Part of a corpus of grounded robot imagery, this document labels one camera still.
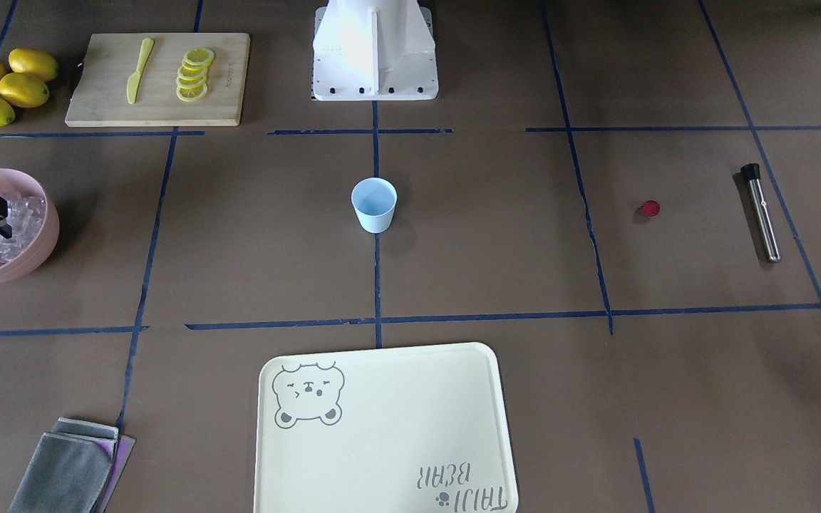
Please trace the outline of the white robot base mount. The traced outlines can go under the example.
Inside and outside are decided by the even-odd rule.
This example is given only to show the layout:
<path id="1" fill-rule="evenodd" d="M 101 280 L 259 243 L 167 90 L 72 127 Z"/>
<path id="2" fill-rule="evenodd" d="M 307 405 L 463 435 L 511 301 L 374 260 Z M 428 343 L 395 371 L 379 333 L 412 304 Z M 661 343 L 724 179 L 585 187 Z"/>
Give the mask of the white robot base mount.
<path id="1" fill-rule="evenodd" d="M 417 1 L 329 1 L 315 12 L 312 46 L 313 100 L 438 96 L 433 17 Z"/>

